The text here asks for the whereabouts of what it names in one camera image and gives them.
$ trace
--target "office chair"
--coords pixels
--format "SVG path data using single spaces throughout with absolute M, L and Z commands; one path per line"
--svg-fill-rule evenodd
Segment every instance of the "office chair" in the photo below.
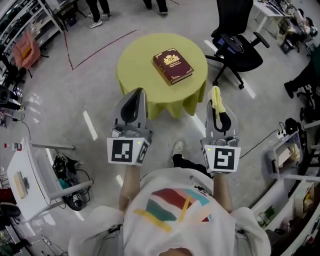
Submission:
M 213 44 L 218 48 L 214 56 L 206 55 L 209 60 L 223 63 L 223 67 L 213 81 L 218 85 L 218 79 L 228 67 L 240 81 L 239 88 L 244 88 L 238 72 L 247 72 L 256 69 L 263 63 L 263 59 L 254 48 L 263 43 L 269 48 L 267 41 L 257 32 L 253 32 L 256 39 L 248 42 L 242 35 L 246 31 L 253 0 L 217 0 L 219 11 L 219 27 L 213 31 Z

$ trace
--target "book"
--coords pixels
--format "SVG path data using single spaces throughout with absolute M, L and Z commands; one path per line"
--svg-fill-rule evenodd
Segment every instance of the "book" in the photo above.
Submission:
M 175 48 L 160 52 L 152 59 L 172 85 L 191 76 L 194 71 Z

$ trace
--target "floor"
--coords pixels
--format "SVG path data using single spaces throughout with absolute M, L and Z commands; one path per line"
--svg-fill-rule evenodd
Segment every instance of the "floor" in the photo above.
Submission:
M 307 4 L 310 2 L 319 13 L 317 1 L 309 0 Z M 158 15 L 155 1 L 153 10 L 147 10 L 141 0 L 109 0 L 109 5 L 111 19 L 95 29 L 88 28 L 92 20 L 77 15 L 76 25 L 69 28 L 65 36 L 58 34 L 47 46 L 46 54 L 50 58 L 38 61 L 32 70 L 33 78 L 27 79 L 22 87 L 23 104 L 26 105 L 24 121 L 30 128 L 31 139 L 75 145 L 76 151 L 67 154 L 82 161 L 83 168 L 94 180 L 91 200 L 82 211 L 55 208 L 27 224 L 19 225 L 20 232 L 33 244 L 35 255 L 40 255 L 41 250 L 53 255 L 41 241 L 41 234 L 66 251 L 74 227 L 95 207 L 118 206 L 121 189 L 119 176 L 124 177 L 124 167 L 108 163 L 106 141 L 113 123 L 112 109 L 122 97 L 116 68 L 123 50 L 143 35 L 166 32 L 182 35 L 195 42 L 204 54 L 213 54 L 204 41 L 210 41 L 210 34 L 219 24 L 216 1 L 167 0 L 167 17 Z M 79 7 L 85 14 L 90 12 L 85 2 L 81 2 Z M 253 8 L 244 33 L 247 39 L 251 38 L 259 25 L 254 20 L 256 13 Z M 263 64 L 241 74 L 247 89 L 239 90 L 239 83 L 229 70 L 219 80 L 223 102 L 238 118 L 242 155 L 270 132 L 279 129 L 280 121 L 284 122 L 289 117 L 299 120 L 303 105 L 298 98 L 289 98 L 283 84 L 299 74 L 309 62 L 306 53 L 292 50 L 285 55 L 279 47 L 280 42 L 269 32 L 263 29 L 261 34 L 269 42 L 270 48 L 262 44 L 256 46 Z M 207 91 L 212 87 L 220 68 L 219 63 L 209 61 Z M 206 106 L 206 100 L 197 105 L 198 118 L 184 113 L 177 120 L 169 112 L 163 111 L 157 119 L 148 122 L 154 136 L 142 167 L 142 176 L 171 166 L 172 146 L 180 138 L 186 142 L 186 158 L 204 164 L 200 151 L 203 135 L 199 128 L 205 123 Z M 89 132 L 84 111 L 87 111 L 97 132 L 97 140 L 93 140 Z M 1 130 L 1 134 L 1 143 L 11 143 L 28 136 L 28 131 L 22 123 L 9 122 L 8 128 Z M 234 208 L 251 206 L 272 184 L 272 179 L 265 175 L 266 167 L 262 158 L 263 151 L 275 139 L 276 133 L 242 158 L 236 173 L 228 175 Z M 0 148 L 2 172 L 5 173 L 11 157 L 10 151 Z

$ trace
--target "yellow-green tablecloth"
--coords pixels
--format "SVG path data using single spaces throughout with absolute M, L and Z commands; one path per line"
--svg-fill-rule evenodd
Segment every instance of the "yellow-green tablecloth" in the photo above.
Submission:
M 170 85 L 153 63 L 153 56 L 175 48 L 194 69 L 191 76 Z M 193 116 L 206 90 L 208 64 L 202 50 L 191 40 L 177 34 L 156 33 L 130 44 L 117 65 L 117 78 L 125 95 L 143 88 L 147 97 L 148 118 L 155 119 L 163 109 L 179 118 L 182 108 Z

